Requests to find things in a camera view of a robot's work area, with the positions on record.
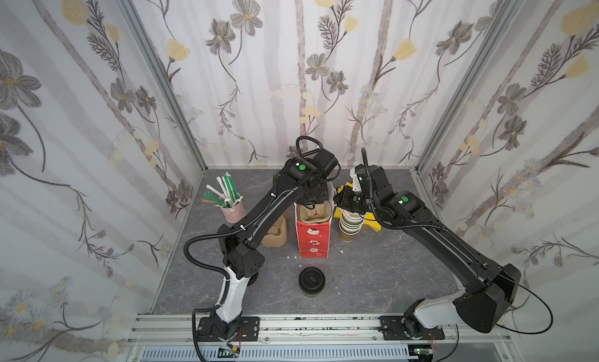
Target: black cable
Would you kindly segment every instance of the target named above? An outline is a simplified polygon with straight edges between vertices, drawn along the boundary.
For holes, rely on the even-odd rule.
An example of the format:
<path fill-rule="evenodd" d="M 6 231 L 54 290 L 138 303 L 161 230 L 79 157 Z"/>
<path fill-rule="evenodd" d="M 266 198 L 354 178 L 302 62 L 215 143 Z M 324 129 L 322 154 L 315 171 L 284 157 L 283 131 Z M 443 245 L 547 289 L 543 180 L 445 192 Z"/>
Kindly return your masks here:
<path fill-rule="evenodd" d="M 385 227 L 388 230 L 405 230 L 408 228 L 416 228 L 416 227 L 422 227 L 422 228 L 433 228 L 439 231 L 449 231 L 449 229 L 441 226 L 441 225 L 437 225 L 437 224 L 431 224 L 431 223 L 411 223 L 411 224 L 404 224 L 404 225 L 389 225 L 387 224 L 384 220 L 381 219 L 381 217 L 378 214 L 378 210 L 376 207 L 376 200 L 375 200 L 375 194 L 374 194 L 374 189 L 373 189 L 373 176 L 370 173 L 370 169 L 368 168 L 368 157 L 366 156 L 366 148 L 362 148 L 362 161 L 364 163 L 364 171 L 366 172 L 366 180 L 368 182 L 368 196 L 370 198 L 370 205 L 371 207 L 371 211 L 373 213 L 374 219 L 382 226 Z"/>
<path fill-rule="evenodd" d="M 455 332 L 456 332 L 456 339 L 455 339 L 455 345 L 453 345 L 453 350 L 449 352 L 449 354 L 447 354 L 444 358 L 441 358 L 440 360 L 437 360 L 436 362 L 441 362 L 443 360 L 446 360 L 447 358 L 449 358 L 453 352 L 458 349 L 458 343 L 460 343 L 460 329 L 458 329 L 458 325 L 455 325 Z"/>
<path fill-rule="evenodd" d="M 300 136 L 295 140 L 295 148 L 298 150 L 298 154 L 301 156 L 301 149 L 300 149 L 300 141 L 302 140 L 308 140 L 308 141 L 312 141 L 313 143 L 318 145 L 318 148 L 322 148 L 322 142 L 318 141 L 315 138 L 311 138 L 310 136 Z"/>
<path fill-rule="evenodd" d="M 331 182 L 331 181 L 335 180 L 339 176 L 340 173 L 341 173 L 341 164 L 339 162 L 337 162 L 337 174 L 332 178 L 326 178 L 325 182 Z"/>
<path fill-rule="evenodd" d="M 518 330 L 513 330 L 513 329 L 511 329 L 511 328 L 508 328 L 508 327 L 502 326 L 501 324 L 496 324 L 496 326 L 497 326 L 497 327 L 504 328 L 505 330 L 512 331 L 512 332 L 515 332 L 515 333 L 521 333 L 521 334 L 523 334 L 523 335 L 539 335 L 539 334 L 541 334 L 541 333 L 545 333 L 545 332 L 549 331 L 549 329 L 551 328 L 551 326 L 553 326 L 553 312 L 551 311 L 551 308 L 549 307 L 549 305 L 547 305 L 547 303 L 546 303 L 545 301 L 543 301 L 543 300 L 541 299 L 541 297 L 539 297 L 539 296 L 538 296 L 538 295 L 537 295 L 535 292 L 531 291 L 530 289 L 528 289 L 527 287 L 525 287 L 525 286 L 521 285 L 520 283 L 518 283 L 518 282 L 516 282 L 516 281 L 514 281 L 514 280 L 510 279 L 509 277 L 507 277 L 507 276 L 504 276 L 504 275 L 502 275 L 502 274 L 500 274 L 500 273 L 496 272 L 495 270 L 491 269 L 491 268 L 488 266 L 488 264 L 485 264 L 485 263 L 483 263 L 483 261 L 481 261 L 481 260 L 480 260 L 480 259 L 479 259 L 479 258 L 478 258 L 478 257 L 477 257 L 475 254 L 473 254 L 472 252 L 470 252 L 470 251 L 469 251 L 469 250 L 468 250 L 468 249 L 467 249 L 467 248 L 464 246 L 464 244 L 463 244 L 463 243 L 460 241 L 460 239 L 456 239 L 456 241 L 457 241 L 457 242 L 459 242 L 459 243 L 460 243 L 460 245 L 461 245 L 461 246 L 462 246 L 462 247 L 463 247 L 463 248 L 464 248 L 466 251 L 468 251 L 468 252 L 469 252 L 469 253 L 472 255 L 472 257 L 473 257 L 473 258 L 474 258 L 476 261 L 478 261 L 478 262 L 479 262 L 481 265 L 483 265 L 483 267 L 487 268 L 489 271 L 491 271 L 491 272 L 492 272 L 492 273 L 494 273 L 495 275 L 501 276 L 501 277 L 502 277 L 502 278 L 504 278 L 505 280 L 507 280 L 507 281 L 509 281 L 509 282 L 512 282 L 512 283 L 516 284 L 516 285 L 517 285 L 517 286 L 519 286 L 520 288 L 523 288 L 525 291 L 528 291 L 530 294 L 532 294 L 534 297 L 536 297 L 536 298 L 537 298 L 539 301 L 541 301 L 541 302 L 543 303 L 543 305 L 545 305 L 545 307 L 547 307 L 547 310 L 549 311 L 549 318 L 550 318 L 549 325 L 547 326 L 547 328 L 543 329 L 542 331 L 535 331 L 535 332 L 524 332 L 524 331 L 518 331 Z"/>

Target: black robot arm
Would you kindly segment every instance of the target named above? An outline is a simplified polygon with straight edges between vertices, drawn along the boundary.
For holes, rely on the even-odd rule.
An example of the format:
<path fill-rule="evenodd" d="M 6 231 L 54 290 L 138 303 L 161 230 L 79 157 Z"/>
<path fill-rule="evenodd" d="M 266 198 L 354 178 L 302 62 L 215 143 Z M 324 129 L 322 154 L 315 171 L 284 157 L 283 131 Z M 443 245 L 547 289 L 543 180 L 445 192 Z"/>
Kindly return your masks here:
<path fill-rule="evenodd" d="M 443 300 L 423 298 L 410 306 L 404 314 L 408 317 L 406 321 L 412 323 L 407 333 L 426 333 L 427 328 L 455 323 L 447 322 L 452 319 L 453 308 L 458 320 L 479 332 L 490 332 L 515 298 L 514 282 L 519 282 L 520 271 L 511 264 L 500 266 L 469 246 L 414 194 L 408 191 L 395 193 L 385 170 L 369 166 L 366 150 L 362 150 L 364 164 L 355 167 L 359 190 L 345 186 L 334 197 L 335 203 L 361 215 L 372 212 L 384 228 L 404 230 L 445 264 L 465 288 L 464 293 Z"/>

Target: floral wallpaper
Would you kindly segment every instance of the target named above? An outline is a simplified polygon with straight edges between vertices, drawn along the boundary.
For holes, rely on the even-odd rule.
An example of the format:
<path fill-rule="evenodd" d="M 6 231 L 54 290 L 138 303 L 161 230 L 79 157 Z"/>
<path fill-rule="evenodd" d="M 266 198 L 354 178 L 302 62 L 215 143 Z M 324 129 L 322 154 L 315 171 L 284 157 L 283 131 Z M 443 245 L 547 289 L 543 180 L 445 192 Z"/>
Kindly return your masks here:
<path fill-rule="evenodd" d="M 552 308 L 513 335 L 527 361 L 595 359 L 598 75 L 599 0 L 525 0 L 422 171 L 446 224 Z M 503 319 L 549 324 L 525 291 Z"/>
<path fill-rule="evenodd" d="M 114 0 L 0 0 L 0 350 L 113 361 L 200 173 Z"/>
<path fill-rule="evenodd" d="M 415 166 L 504 3 L 133 1 L 213 166 L 280 166 L 300 134 Z"/>

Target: gray flower print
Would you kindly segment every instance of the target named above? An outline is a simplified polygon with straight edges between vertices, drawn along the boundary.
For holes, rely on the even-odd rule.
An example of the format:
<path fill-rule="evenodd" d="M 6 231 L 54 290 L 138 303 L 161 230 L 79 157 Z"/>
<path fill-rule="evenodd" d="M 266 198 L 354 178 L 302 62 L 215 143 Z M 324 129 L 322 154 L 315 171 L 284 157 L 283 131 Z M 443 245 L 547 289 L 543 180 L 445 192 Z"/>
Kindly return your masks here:
<path fill-rule="evenodd" d="M 326 76 L 329 74 L 329 67 L 323 66 L 326 62 L 325 53 L 321 53 L 321 55 L 317 56 L 316 54 L 312 54 L 307 62 L 308 68 L 306 69 L 306 74 L 312 74 L 312 80 L 318 80 L 321 76 Z"/>
<path fill-rule="evenodd" d="M 233 0 L 233 7 L 239 13 L 231 14 L 231 24 L 237 29 L 245 27 L 249 36 L 256 35 L 254 27 L 262 28 L 262 21 L 256 15 L 260 12 L 260 5 L 256 0 Z"/>
<path fill-rule="evenodd" d="M 171 207 L 171 214 L 174 214 L 177 211 L 177 201 L 179 201 L 179 197 L 175 191 L 168 191 L 167 194 L 167 205 Z"/>
<path fill-rule="evenodd" d="M 28 156 L 34 152 L 15 136 L 20 130 L 17 119 L 0 112 L 0 176 L 14 173 L 11 156 Z"/>
<path fill-rule="evenodd" d="M 231 52 L 231 43 L 235 39 L 235 32 L 233 32 L 233 28 L 229 22 L 224 20 L 216 21 L 216 19 L 212 20 L 212 25 L 210 26 L 210 33 L 214 35 L 212 40 L 206 40 L 206 45 L 210 47 L 210 52 L 212 54 L 217 54 L 219 49 L 222 48 L 230 53 Z"/>
<path fill-rule="evenodd" d="M 128 113 L 133 111 L 131 104 L 135 103 L 135 95 L 132 90 L 124 90 L 124 84 L 120 78 L 116 78 L 116 82 L 110 84 L 110 96 L 119 101 L 119 110 L 126 109 Z"/>
<path fill-rule="evenodd" d="M 437 43 L 437 51 L 435 53 L 438 56 L 446 50 L 449 50 L 451 54 L 457 53 L 460 44 L 470 40 L 470 37 L 472 37 L 472 23 L 462 23 L 462 21 L 459 21 L 447 34 L 449 35 L 447 40 Z"/>
<path fill-rule="evenodd" d="M 475 31 L 481 32 L 489 28 L 491 23 L 493 23 L 493 19 L 497 15 L 497 12 L 499 11 L 499 8 L 502 4 L 503 0 L 497 0 L 493 2 L 489 7 L 490 16 L 480 17 L 479 20 L 476 22 Z"/>
<path fill-rule="evenodd" d="M 339 90 L 339 94 L 344 94 L 346 90 L 348 90 L 348 84 L 344 84 L 345 76 L 343 75 L 343 71 L 333 71 L 329 78 L 326 80 L 327 84 L 331 85 L 329 89 L 329 93 L 333 93 L 336 90 Z"/>
<path fill-rule="evenodd" d="M 187 200 L 191 198 L 191 186 L 185 183 L 185 179 L 181 179 L 181 183 L 178 187 L 179 197 L 181 197 L 181 202 L 185 203 Z"/>
<path fill-rule="evenodd" d="M 445 174 L 445 167 L 439 162 L 435 167 L 432 168 L 432 177 L 437 177 L 438 179 L 443 178 Z"/>
<path fill-rule="evenodd" d="M 439 184 L 435 186 L 435 197 L 437 197 L 439 203 L 445 202 L 445 197 L 447 197 L 448 195 L 449 189 L 447 189 L 447 184 L 441 181 Z"/>
<path fill-rule="evenodd" d="M 499 136 L 499 140 L 507 140 L 505 150 L 512 150 L 520 146 L 518 135 L 524 133 L 526 122 L 519 115 L 515 115 L 512 119 L 505 122 L 505 132 Z"/>
<path fill-rule="evenodd" d="M 497 101 L 500 103 L 497 108 L 498 113 L 505 113 L 507 115 L 514 115 L 518 112 L 518 105 L 516 101 L 520 101 L 524 98 L 526 88 L 520 88 L 520 84 L 515 83 L 505 89 L 505 96 L 499 96 Z"/>
<path fill-rule="evenodd" d="M 31 91 L 40 87 L 39 80 L 23 75 L 23 66 L 17 57 L 0 50 L 0 109 L 14 108 L 17 99 L 30 108 L 39 108 L 41 101 Z"/>
<path fill-rule="evenodd" d="M 156 97 L 148 96 L 148 91 L 143 87 L 139 86 L 137 92 L 135 92 L 137 96 L 137 103 L 140 108 L 146 108 L 146 112 L 150 115 L 150 109 L 156 109 Z"/>

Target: cup stack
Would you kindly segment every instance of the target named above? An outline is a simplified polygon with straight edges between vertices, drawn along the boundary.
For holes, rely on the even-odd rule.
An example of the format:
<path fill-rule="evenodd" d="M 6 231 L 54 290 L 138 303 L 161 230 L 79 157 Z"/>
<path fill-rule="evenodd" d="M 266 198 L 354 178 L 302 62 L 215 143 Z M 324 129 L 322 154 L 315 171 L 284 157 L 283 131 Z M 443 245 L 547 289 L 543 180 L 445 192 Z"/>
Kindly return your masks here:
<path fill-rule="evenodd" d="M 364 218 L 358 213 L 341 209 L 339 218 L 339 237 L 345 241 L 356 238 L 356 234 L 362 229 Z"/>

